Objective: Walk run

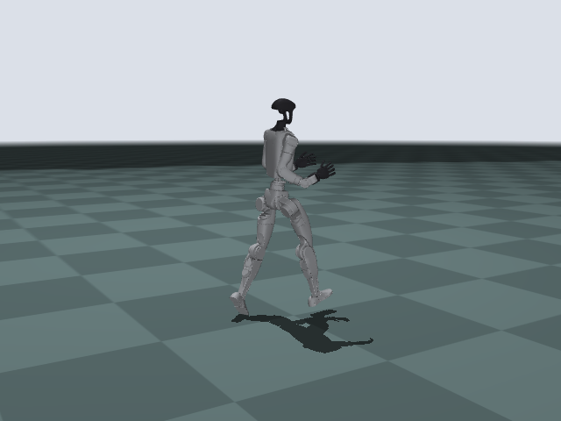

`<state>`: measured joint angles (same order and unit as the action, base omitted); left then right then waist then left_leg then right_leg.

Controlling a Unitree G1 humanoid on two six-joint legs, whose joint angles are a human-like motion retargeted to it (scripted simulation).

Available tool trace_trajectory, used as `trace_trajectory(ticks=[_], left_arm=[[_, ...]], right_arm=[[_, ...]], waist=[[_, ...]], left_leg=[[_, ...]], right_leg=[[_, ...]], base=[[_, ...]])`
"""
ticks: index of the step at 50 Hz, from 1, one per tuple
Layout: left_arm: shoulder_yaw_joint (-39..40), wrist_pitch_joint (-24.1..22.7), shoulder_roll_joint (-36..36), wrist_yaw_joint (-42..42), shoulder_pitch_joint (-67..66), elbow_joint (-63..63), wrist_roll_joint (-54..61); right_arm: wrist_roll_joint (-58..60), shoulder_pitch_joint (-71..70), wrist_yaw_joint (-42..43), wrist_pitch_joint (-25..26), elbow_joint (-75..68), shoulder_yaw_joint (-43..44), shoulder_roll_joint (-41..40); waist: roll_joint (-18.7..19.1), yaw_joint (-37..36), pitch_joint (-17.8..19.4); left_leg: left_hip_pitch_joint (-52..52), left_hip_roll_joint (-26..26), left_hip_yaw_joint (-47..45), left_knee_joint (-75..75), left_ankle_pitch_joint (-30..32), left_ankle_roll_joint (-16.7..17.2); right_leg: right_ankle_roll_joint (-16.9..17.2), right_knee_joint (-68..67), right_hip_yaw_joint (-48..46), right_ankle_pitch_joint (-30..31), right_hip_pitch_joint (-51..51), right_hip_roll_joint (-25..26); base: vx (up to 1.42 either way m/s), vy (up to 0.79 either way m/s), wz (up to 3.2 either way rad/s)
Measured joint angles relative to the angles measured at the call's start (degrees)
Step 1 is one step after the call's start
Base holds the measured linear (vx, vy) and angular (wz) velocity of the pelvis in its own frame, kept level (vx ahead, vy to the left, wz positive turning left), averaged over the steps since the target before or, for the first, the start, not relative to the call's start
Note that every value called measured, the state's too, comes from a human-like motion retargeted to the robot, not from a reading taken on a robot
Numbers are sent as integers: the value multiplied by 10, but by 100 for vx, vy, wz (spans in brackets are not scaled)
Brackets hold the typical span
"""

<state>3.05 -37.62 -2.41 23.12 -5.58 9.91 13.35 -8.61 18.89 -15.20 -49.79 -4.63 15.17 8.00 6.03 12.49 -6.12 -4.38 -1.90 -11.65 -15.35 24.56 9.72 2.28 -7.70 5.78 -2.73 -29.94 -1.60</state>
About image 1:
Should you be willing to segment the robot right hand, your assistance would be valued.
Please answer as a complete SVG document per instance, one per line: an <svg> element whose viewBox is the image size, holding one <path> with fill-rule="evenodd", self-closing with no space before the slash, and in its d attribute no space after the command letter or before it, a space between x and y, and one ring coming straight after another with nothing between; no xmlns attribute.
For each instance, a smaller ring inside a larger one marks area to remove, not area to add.
<svg viewBox="0 0 561 421"><path fill-rule="evenodd" d="M332 171L335 170L335 168L333 168L334 165L332 164L332 165L329 167L329 165L331 164L331 161L329 161L329 163L328 163L325 167L323 167L324 162L325 162L325 160L323 160L323 162L322 162L320 168L317 170L317 172L314 172L313 174L309 175L308 178L311 177L312 175L315 175L315 176L316 176L316 179L317 179L317 182L319 182L320 179L326 179L326 178L328 178L329 176L332 176L332 175L334 175L334 174L336 173L336 172L333 172L332 174L329 174L329 173L331 173ZM328 167L328 168L327 168L327 167ZM329 171L329 169L331 169L331 168L332 168L332 170ZM316 183L316 182L315 182L315 183ZM315 183L314 183L314 184L315 184ZM311 184L311 185L313 185L313 184Z"/></svg>

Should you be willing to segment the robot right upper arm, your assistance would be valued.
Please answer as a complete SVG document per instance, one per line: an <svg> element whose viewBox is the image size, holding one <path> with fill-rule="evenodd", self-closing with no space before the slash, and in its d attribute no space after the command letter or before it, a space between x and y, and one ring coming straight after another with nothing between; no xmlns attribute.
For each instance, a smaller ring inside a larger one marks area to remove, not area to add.
<svg viewBox="0 0 561 421"><path fill-rule="evenodd" d="M277 167L277 175L280 178L283 178L280 175L280 170L282 168L287 168L287 164L291 161L294 150L297 148L298 145L298 138L296 138L295 136L289 133L286 133L282 141L282 145L283 145L283 149Z"/></svg>

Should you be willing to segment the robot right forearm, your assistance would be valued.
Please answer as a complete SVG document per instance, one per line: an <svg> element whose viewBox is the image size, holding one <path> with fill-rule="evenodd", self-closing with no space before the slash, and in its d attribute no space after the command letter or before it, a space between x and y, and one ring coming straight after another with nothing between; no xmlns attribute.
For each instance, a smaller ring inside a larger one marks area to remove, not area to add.
<svg viewBox="0 0 561 421"><path fill-rule="evenodd" d="M302 178L302 176L297 175L295 172L290 171L288 168L282 168L280 170L280 176L287 180L290 184L295 184L297 186L301 185L303 188L308 188L311 184L317 182L316 176Z"/></svg>

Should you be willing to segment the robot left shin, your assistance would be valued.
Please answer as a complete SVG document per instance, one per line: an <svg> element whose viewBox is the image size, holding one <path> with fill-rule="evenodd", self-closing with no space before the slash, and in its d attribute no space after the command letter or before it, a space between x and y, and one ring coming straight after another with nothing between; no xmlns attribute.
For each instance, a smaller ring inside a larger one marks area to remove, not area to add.
<svg viewBox="0 0 561 421"><path fill-rule="evenodd" d="M243 297L244 300L246 293L249 290L252 281L255 279L257 273L259 272L260 265L263 261L263 258L260 260L255 260L250 256L251 247L252 246L249 247L248 254L245 258L245 263L242 271L242 280L238 290L238 293Z"/></svg>

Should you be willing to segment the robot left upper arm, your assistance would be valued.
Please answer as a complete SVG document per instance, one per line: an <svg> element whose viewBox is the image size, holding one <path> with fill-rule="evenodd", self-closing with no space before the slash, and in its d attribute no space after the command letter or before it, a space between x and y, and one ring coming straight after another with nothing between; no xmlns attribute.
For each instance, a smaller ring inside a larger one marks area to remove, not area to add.
<svg viewBox="0 0 561 421"><path fill-rule="evenodd" d="M263 156L262 156L262 167L266 168L266 133L268 130L264 132L264 147L263 147Z"/></svg>

